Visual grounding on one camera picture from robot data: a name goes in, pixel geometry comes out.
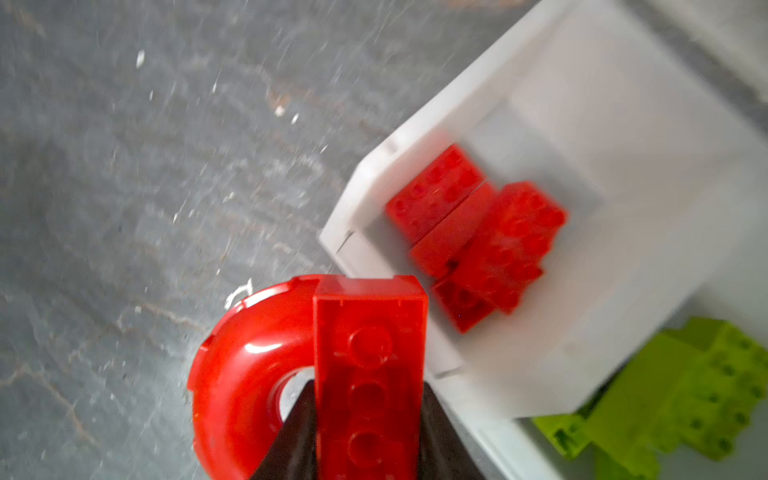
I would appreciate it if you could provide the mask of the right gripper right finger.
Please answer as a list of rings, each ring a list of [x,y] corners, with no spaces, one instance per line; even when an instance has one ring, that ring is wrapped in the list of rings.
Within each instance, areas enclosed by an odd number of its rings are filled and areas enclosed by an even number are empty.
[[[428,383],[423,387],[419,436],[420,479],[485,479]]]

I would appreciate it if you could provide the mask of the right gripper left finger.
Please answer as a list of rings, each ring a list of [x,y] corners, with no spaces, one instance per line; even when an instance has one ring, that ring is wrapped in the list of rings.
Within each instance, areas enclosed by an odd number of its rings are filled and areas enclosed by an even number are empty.
[[[306,383],[251,480],[315,480],[317,413],[314,381]]]

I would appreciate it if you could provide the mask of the red lego brick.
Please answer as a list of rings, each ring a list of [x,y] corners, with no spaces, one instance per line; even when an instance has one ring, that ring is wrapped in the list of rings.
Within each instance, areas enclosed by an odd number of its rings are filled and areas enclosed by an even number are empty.
[[[415,245],[485,180],[470,157],[454,144],[390,199],[385,212]]]
[[[534,183],[505,185],[494,199],[450,279],[510,314],[543,275],[540,264],[568,211]]]
[[[474,237],[496,196],[492,184],[480,185],[411,248],[412,263],[433,278],[446,276],[455,268],[461,252]]]
[[[456,330],[465,334],[495,311],[495,307],[445,277],[432,286],[438,302]]]

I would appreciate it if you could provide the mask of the green lego brick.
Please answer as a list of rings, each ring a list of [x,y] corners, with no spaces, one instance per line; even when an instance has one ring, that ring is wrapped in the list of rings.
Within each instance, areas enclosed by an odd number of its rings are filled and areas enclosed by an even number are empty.
[[[576,459],[590,444],[586,419],[579,413],[533,417],[532,422],[565,459]]]
[[[630,475],[655,479],[658,455],[680,444],[715,461],[729,456],[766,396],[766,348],[730,322],[694,317],[632,357],[585,431]]]

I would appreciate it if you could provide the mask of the red lego brick top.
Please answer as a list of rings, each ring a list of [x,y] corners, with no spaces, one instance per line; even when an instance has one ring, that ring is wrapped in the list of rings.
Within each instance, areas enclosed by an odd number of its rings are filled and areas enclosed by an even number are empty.
[[[495,307],[445,277],[432,286],[438,302],[456,330],[465,334],[495,311]]]

